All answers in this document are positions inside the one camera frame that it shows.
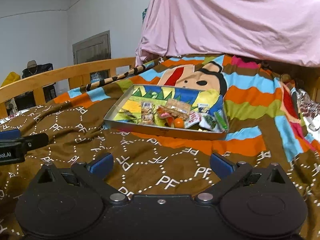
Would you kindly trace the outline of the white green vegetable snack packet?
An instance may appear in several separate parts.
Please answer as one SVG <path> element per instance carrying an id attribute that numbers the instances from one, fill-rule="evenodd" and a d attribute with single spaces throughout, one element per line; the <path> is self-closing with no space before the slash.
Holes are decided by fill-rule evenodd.
<path id="1" fill-rule="evenodd" d="M 207 113 L 198 113 L 191 111 L 189 114 L 189 118 L 184 122 L 184 127 L 188 129 L 195 125 L 198 125 L 200 128 L 209 131 L 217 130 L 217 121 L 213 116 Z"/>

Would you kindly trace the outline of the orange mandarin fruit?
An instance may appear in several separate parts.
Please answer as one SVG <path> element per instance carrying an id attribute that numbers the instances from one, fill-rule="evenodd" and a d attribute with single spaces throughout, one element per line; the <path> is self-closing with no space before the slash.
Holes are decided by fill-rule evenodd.
<path id="1" fill-rule="evenodd" d="M 184 128 L 184 120 L 181 118 L 174 119 L 173 124 L 175 128 Z"/>

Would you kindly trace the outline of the blue calcium tube packet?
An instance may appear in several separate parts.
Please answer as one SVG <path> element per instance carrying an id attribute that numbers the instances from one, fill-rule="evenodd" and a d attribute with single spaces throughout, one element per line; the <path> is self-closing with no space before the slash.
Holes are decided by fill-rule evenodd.
<path id="1" fill-rule="evenodd" d="M 198 103 L 197 107 L 199 113 L 208 113 L 210 110 L 210 105 L 206 103 Z"/>

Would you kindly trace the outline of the clear nut bar packet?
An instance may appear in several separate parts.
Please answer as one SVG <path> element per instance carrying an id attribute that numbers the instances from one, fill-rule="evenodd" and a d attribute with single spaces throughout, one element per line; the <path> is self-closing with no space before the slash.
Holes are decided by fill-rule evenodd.
<path id="1" fill-rule="evenodd" d="M 144 125 L 154 124 L 153 104 L 151 102 L 141 103 L 141 123 Z"/>

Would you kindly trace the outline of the clear oat cracker packet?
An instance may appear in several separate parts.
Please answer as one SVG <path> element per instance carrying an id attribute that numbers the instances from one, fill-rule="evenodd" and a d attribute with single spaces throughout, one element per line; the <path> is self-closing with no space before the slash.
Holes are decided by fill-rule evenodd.
<path id="1" fill-rule="evenodd" d="M 168 113 L 170 113 L 175 118 L 181 118 L 182 120 L 187 120 L 190 115 L 191 105 L 179 101 L 176 99 L 169 99 L 165 104 L 164 108 Z"/>

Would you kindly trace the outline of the orange tofu snack packet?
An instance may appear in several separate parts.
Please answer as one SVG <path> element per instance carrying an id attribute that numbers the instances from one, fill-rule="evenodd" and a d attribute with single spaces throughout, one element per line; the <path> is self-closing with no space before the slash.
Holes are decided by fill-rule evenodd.
<path id="1" fill-rule="evenodd" d="M 169 112 L 167 112 L 167 110 L 164 107 L 159 106 L 156 112 L 157 112 L 157 116 L 161 120 L 165 120 L 168 127 L 174 127 L 173 122 L 175 118 Z"/>

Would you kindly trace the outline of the green pen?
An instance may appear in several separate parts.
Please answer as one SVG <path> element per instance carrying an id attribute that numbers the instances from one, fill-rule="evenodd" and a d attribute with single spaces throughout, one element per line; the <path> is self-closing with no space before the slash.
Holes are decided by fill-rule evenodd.
<path id="1" fill-rule="evenodd" d="M 220 129 L 224 132 L 228 130 L 227 122 L 224 120 L 223 116 L 219 112 L 214 112 L 216 122 L 219 125 Z"/>

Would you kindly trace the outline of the black crate with hat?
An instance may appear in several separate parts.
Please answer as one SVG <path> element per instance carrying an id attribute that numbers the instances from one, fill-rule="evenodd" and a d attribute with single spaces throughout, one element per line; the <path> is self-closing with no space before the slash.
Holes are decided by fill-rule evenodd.
<path id="1" fill-rule="evenodd" d="M 40 84 L 40 74 L 49 72 L 54 70 L 52 63 L 45 63 L 45 64 L 37 64 L 35 60 L 31 60 L 27 63 L 27 67 L 22 70 L 22 78 L 29 78 L 36 76 L 36 84 Z M 49 83 L 42 87 L 43 94 L 46 102 L 53 100 L 56 98 L 56 90 L 55 90 L 55 83 Z"/>

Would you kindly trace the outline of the yellow bag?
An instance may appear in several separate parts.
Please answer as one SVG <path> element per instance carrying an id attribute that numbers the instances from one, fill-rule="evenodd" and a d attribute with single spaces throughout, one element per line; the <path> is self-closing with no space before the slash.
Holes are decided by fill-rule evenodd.
<path id="1" fill-rule="evenodd" d="M 3 83 L 1 84 L 1 87 L 4 87 L 6 85 L 9 85 L 13 82 L 16 82 L 20 80 L 21 77 L 16 72 L 10 72 L 7 77 L 4 79 Z"/>

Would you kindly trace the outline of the metal tray with dinosaur picture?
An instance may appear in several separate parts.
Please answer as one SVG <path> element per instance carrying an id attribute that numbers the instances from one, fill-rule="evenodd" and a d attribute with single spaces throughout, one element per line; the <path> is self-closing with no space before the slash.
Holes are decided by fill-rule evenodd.
<path id="1" fill-rule="evenodd" d="M 172 86 L 132 85 L 104 122 L 121 131 L 190 140 L 223 139 L 229 130 L 217 90 Z"/>

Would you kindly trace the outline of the colourful cartoon bed blanket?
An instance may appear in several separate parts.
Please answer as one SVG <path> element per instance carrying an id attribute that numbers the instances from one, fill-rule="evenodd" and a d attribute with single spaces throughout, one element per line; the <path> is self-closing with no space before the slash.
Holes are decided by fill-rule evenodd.
<path id="1" fill-rule="evenodd" d="M 1 239 L 21 239 L 14 209 L 42 167 L 68 168 L 90 162 L 103 151 L 114 156 L 108 184 L 135 193 L 196 194 L 217 183 L 209 156 L 217 152 L 254 167 L 279 163 L 308 206 L 301 234 L 319 239 L 319 140 L 309 131 L 294 96 L 302 86 L 275 66 L 236 56 L 184 56 L 143 64 L 143 71 L 97 88 L 76 88 L 54 100 L 1 121 L 1 130 L 22 135 L 48 134 L 49 143 L 27 153 L 25 161 L 1 167 Z M 174 82 L 178 87 L 201 81 L 207 89 L 226 82 L 224 103 L 229 132 L 222 140 L 187 140 L 104 127 L 104 116 L 132 86 L 151 97 L 146 85 Z"/>

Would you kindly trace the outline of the striped brown tan pole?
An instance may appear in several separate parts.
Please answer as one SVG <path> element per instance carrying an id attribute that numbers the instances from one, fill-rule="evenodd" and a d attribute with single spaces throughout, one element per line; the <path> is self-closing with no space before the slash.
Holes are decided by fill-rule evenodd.
<path id="1" fill-rule="evenodd" d="M 142 74 L 143 72 L 153 68 L 155 65 L 156 65 L 155 61 L 149 61 L 147 63 L 140 65 L 140 66 L 133 67 L 123 74 L 118 74 L 118 75 L 108 77 L 106 79 L 103 79 L 103 80 L 100 80 L 100 81 L 97 81 L 94 83 L 87 84 L 85 87 L 85 91 L 88 92 L 90 90 L 93 90 L 93 89 L 96 89 L 99 87 L 103 87 L 104 85 L 111 84 L 113 82 L 125 79 L 127 77 Z"/>

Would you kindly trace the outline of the grey door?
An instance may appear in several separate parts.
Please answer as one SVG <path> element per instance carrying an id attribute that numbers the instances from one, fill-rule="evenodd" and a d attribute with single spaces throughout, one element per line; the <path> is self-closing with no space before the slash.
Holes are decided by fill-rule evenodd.
<path id="1" fill-rule="evenodd" d="M 72 45 L 73 63 L 81 64 L 111 58 L 110 31 L 91 36 Z"/>

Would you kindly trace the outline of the pink bed sheet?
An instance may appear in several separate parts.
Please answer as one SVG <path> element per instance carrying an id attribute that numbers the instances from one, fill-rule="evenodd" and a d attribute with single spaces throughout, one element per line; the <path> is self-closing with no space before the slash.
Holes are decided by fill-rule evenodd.
<path id="1" fill-rule="evenodd" d="M 150 0 L 138 64 L 219 53 L 318 67 L 319 0 Z"/>

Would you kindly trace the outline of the wooden bed rail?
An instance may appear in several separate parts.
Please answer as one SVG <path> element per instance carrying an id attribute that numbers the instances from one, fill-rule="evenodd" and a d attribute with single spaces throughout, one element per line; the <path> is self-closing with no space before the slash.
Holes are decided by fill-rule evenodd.
<path id="1" fill-rule="evenodd" d="M 133 68 L 135 66 L 135 58 L 124 57 L 76 64 L 40 74 L 39 85 L 36 84 L 36 76 L 34 76 L 1 87 L 1 118 L 8 116 L 5 102 L 25 92 L 32 91 L 35 103 L 41 105 L 46 103 L 42 87 L 49 83 L 68 80 L 69 87 L 73 89 L 89 84 L 90 74 L 93 72 L 107 70 L 110 76 L 115 76 L 116 69 L 124 66 Z"/>

